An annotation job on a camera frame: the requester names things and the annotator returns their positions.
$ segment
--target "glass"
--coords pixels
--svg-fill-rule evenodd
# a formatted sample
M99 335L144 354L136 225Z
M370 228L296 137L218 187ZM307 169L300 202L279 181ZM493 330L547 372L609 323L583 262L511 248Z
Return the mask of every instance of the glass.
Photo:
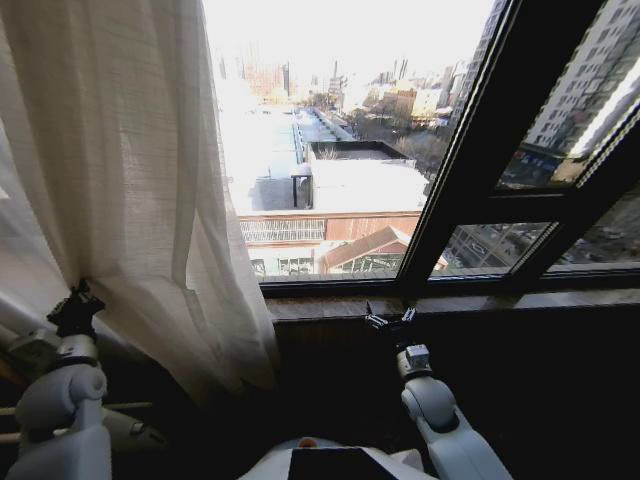
M547 223L497 223L456 227L433 276L505 274Z
M624 195L550 272L640 267L640 184Z
M205 0L229 193L260 281L396 275L505 3L400 0L390 22L361 2Z
M566 187L640 91L640 0L604 2L502 174L499 188Z

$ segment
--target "window frame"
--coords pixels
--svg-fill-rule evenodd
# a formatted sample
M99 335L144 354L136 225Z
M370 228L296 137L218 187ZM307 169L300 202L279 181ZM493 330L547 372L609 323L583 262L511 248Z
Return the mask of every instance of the window frame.
M548 272L576 240L640 180L640 162L626 162L640 149L638 108L619 126L576 180L563 188L498 189L500 176L570 61L602 2L580 9L561 6L553 16L540 2L507 1L482 59L470 98L456 126L431 194L395 278L263 282L265 297L308 295L455 295L504 293L566 287L623 287L640 283L640 269ZM544 36L537 33L545 25ZM535 75L523 76L532 65ZM518 97L514 110L512 95ZM510 112L500 124L501 112ZM478 158L491 162L478 162ZM460 202L465 192L466 202ZM539 238L506 274L431 276L455 228L468 224L548 222Z

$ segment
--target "dark wall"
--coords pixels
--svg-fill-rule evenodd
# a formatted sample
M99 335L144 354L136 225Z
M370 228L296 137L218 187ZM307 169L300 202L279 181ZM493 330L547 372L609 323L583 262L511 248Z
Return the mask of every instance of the dark wall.
M638 307L423 316L436 377L514 478L624 473ZM395 360L359 319L280 323L288 415L308 434L388 451L420 439Z

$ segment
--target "white rooftop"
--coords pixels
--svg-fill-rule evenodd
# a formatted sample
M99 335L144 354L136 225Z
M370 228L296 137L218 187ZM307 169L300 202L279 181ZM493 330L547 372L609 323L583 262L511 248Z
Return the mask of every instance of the white rooftop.
M315 212L421 210L427 180L401 160L318 160L312 163Z

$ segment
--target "sheer curtain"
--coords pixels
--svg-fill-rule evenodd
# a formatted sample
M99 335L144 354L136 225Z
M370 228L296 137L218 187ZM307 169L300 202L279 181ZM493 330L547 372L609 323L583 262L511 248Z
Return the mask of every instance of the sheer curtain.
M86 278L100 319L200 403L271 386L274 331L226 187L199 1L0 5L0 308L55 303Z

